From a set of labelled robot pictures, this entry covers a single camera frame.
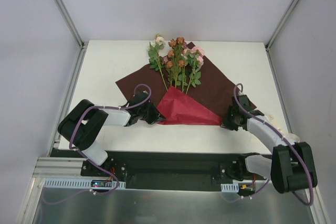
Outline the dark red wrapping cloth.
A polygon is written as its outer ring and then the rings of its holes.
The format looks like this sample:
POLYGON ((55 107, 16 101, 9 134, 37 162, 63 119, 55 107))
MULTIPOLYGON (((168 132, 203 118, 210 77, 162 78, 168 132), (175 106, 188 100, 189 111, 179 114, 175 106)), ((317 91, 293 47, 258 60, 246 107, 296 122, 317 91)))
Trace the dark red wrapping cloth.
POLYGON ((180 87, 173 87, 168 73, 162 72, 167 85, 165 90, 161 75, 150 69, 150 63, 116 82, 127 101, 145 91, 161 114, 166 117, 163 125, 219 125, 233 104, 232 97, 240 95, 238 88, 206 56, 201 68, 201 84, 190 87, 188 94, 180 87))

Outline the orange brown rose stem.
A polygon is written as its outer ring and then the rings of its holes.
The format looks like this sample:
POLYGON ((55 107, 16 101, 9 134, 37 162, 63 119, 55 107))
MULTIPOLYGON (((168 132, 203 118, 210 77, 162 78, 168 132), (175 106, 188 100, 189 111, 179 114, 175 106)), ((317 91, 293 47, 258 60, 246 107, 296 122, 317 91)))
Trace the orange brown rose stem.
POLYGON ((165 68, 169 74, 168 81, 171 86, 180 87, 184 91, 187 65, 187 57, 184 50, 187 48, 184 37, 177 37, 169 41, 171 49, 167 54, 167 62, 165 68))

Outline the mauve rose stem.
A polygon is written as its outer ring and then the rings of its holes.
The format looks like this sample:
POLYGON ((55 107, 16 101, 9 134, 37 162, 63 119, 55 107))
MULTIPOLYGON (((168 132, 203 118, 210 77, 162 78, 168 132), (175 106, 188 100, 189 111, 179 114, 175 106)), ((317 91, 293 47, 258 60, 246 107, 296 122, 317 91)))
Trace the mauve rose stem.
POLYGON ((167 55, 162 58, 162 64, 168 73, 168 81, 171 86, 177 87, 179 66, 173 49, 169 50, 167 55))

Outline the white rose stem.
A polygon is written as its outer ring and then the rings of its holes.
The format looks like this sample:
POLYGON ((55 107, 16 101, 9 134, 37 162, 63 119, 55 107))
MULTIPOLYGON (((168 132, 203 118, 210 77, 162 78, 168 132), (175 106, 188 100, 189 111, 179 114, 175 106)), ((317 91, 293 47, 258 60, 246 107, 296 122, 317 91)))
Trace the white rose stem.
POLYGON ((155 35, 155 39, 149 42, 148 56, 149 56, 150 69, 154 69, 155 71, 158 71, 160 73, 165 90, 167 91, 167 85, 164 79, 164 74, 162 72, 163 57, 160 56, 160 51, 164 49, 164 47, 165 47, 164 38, 160 34, 155 35))

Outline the small pink rose stem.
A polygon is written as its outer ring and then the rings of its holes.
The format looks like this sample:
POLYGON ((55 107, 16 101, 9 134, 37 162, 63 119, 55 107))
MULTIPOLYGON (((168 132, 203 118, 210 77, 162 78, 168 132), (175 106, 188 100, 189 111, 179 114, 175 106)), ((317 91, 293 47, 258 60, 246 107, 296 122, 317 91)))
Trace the small pink rose stem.
POLYGON ((198 85, 201 84, 200 78, 201 78, 201 68, 204 64, 204 56, 205 52, 201 47, 194 46, 191 49, 191 52, 195 55, 195 60, 194 60, 194 69, 193 69, 193 76, 191 79, 190 87, 196 88, 198 85))

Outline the light pink rose stem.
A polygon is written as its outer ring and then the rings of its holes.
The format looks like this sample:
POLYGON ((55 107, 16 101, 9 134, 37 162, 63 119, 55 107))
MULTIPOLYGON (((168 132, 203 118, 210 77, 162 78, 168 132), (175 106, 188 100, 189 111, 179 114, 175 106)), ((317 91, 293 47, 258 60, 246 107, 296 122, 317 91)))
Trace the light pink rose stem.
POLYGON ((194 69, 194 60, 195 55, 191 52, 190 49, 185 49, 182 52, 182 60, 184 61, 184 65, 182 66, 182 92, 187 94, 188 89, 190 87, 191 79, 193 76, 194 69))

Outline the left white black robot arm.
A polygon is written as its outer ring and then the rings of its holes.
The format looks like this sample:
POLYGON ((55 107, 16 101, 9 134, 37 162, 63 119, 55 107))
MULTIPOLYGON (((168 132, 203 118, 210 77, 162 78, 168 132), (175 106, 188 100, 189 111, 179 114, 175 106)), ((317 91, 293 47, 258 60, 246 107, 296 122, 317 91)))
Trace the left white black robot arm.
POLYGON ((166 117, 159 112, 145 91, 136 93, 124 106, 98 106, 81 100, 58 125, 58 133, 75 149, 93 161, 92 169, 99 176, 110 173, 108 153, 96 138, 103 126, 131 126, 139 120, 148 125, 161 123, 166 117))

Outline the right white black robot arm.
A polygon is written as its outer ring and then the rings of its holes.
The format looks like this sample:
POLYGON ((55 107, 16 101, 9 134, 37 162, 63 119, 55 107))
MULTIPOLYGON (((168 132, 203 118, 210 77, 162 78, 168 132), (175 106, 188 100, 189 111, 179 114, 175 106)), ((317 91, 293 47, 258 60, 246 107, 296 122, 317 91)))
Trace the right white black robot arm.
POLYGON ((241 154, 235 163, 225 168, 225 174, 238 181, 253 174, 260 175, 271 180, 281 194, 313 190, 318 179, 310 145, 281 133, 262 112, 251 108, 246 95, 235 95, 232 102, 221 126, 231 131, 249 132, 271 152, 271 158, 258 153, 241 154))

